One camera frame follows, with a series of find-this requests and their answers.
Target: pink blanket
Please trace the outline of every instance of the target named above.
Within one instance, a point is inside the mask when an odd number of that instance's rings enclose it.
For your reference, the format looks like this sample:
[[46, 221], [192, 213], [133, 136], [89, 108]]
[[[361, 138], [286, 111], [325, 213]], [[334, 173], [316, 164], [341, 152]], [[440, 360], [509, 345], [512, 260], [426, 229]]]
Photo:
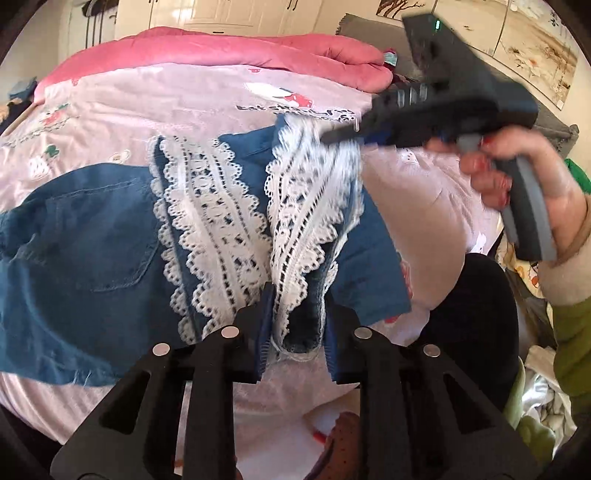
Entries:
[[382, 53], [353, 38], [324, 34], [233, 37], [157, 27], [71, 56], [39, 83], [35, 102], [43, 102], [47, 86], [64, 80], [160, 63], [288, 70], [368, 93], [380, 92], [392, 81]]

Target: gray grip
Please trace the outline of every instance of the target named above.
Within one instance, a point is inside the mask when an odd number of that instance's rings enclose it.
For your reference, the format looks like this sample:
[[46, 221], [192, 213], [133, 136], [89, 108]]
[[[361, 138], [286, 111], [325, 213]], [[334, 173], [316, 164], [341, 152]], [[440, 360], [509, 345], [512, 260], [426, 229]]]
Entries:
[[[461, 152], [478, 150], [480, 135], [464, 135], [457, 141]], [[509, 242], [515, 244], [515, 255], [521, 260], [555, 260], [556, 248], [544, 195], [538, 178], [527, 158], [495, 160], [497, 170], [513, 179], [509, 206], [501, 215]]]

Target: white lace trim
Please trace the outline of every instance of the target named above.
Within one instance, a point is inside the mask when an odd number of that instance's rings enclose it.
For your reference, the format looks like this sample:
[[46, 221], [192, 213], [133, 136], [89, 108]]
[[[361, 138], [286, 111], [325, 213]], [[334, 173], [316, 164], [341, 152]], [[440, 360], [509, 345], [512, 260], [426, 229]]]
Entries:
[[[192, 143], [166, 138], [160, 148], [168, 159], [164, 191], [180, 245], [188, 250], [187, 266], [200, 281], [191, 304], [209, 317], [202, 336], [229, 325], [236, 312], [259, 299], [271, 278], [271, 238], [264, 232], [259, 200], [239, 180], [242, 167], [218, 140]], [[174, 271], [167, 275], [174, 282]]]
[[[359, 222], [361, 154], [356, 142], [325, 146], [319, 141], [321, 123], [302, 116], [285, 116], [287, 126], [279, 133], [275, 160], [267, 165], [265, 192], [269, 197], [268, 219], [273, 235], [272, 280], [277, 288], [274, 306], [273, 343], [282, 353], [299, 361], [316, 351], [295, 354], [283, 348], [289, 332], [289, 314], [307, 296], [304, 275], [324, 262], [322, 244], [335, 241], [334, 225], [343, 223], [343, 211], [353, 206], [348, 224], [335, 246], [335, 255], [323, 285], [326, 292], [337, 273], [336, 257], [346, 234]], [[324, 332], [324, 299], [320, 306], [320, 338]]]
[[164, 277], [171, 284], [176, 286], [172, 296], [170, 297], [170, 307], [172, 310], [181, 316], [177, 329], [181, 340], [188, 345], [196, 342], [195, 328], [189, 318], [189, 308], [187, 304], [187, 296], [185, 295], [182, 278], [180, 275], [180, 264], [174, 249], [173, 234], [170, 229], [168, 217], [166, 215], [166, 203], [163, 199], [162, 183], [158, 169], [153, 163], [154, 149], [156, 148], [157, 138], [153, 138], [148, 143], [148, 156], [152, 159], [149, 162], [150, 172], [154, 179], [151, 182], [152, 191], [158, 197], [154, 203], [154, 215], [162, 223], [158, 229], [158, 240], [164, 246], [165, 250], [162, 252], [162, 259], [166, 262], [164, 264]]

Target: white wardrobe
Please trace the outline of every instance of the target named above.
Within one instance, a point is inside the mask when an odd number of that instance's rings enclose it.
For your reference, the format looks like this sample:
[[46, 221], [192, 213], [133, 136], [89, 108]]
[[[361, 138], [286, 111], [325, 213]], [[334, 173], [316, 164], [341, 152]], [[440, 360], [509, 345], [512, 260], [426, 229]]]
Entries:
[[322, 0], [120, 0], [115, 39], [151, 27], [212, 34], [300, 35], [314, 29]]

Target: denim pocket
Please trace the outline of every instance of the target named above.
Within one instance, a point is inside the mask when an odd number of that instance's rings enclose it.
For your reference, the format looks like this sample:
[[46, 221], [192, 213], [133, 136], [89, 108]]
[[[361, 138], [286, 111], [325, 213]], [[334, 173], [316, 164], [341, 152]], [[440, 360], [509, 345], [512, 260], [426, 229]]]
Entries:
[[41, 245], [29, 260], [78, 290], [133, 286], [158, 248], [154, 202], [145, 179], [49, 198]]

